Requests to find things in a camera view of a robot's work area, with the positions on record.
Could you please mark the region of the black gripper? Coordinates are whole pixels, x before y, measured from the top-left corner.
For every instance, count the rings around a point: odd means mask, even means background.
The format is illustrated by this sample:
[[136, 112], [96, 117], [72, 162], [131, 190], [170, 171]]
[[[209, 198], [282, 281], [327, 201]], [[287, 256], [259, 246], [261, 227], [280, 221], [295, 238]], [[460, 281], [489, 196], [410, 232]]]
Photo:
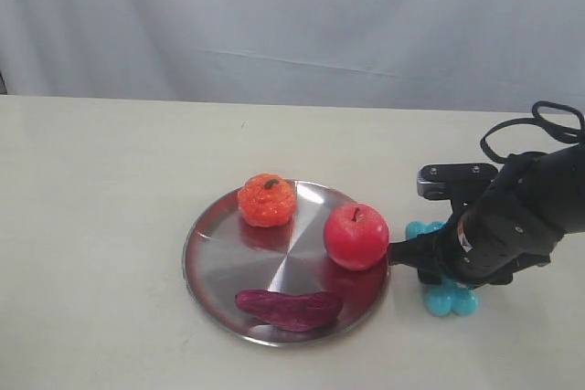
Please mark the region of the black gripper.
[[444, 184], [452, 216], [436, 233], [388, 245], [388, 264], [417, 269], [418, 281], [438, 286], [444, 277], [477, 288], [508, 284], [514, 274], [547, 265], [565, 236], [565, 184], [553, 179], [494, 181], [472, 188]]

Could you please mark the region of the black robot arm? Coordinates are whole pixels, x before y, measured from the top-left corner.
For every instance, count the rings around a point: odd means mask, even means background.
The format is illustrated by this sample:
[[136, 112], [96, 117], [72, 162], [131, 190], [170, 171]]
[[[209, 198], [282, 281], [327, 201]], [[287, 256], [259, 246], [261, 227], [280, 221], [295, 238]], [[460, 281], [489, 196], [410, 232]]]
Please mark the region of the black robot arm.
[[544, 267], [557, 243], [584, 230], [584, 148], [512, 154], [488, 163], [429, 164], [418, 193], [447, 200], [452, 214], [436, 231], [388, 247], [388, 262], [418, 271], [427, 285], [449, 279], [470, 289], [507, 285]]

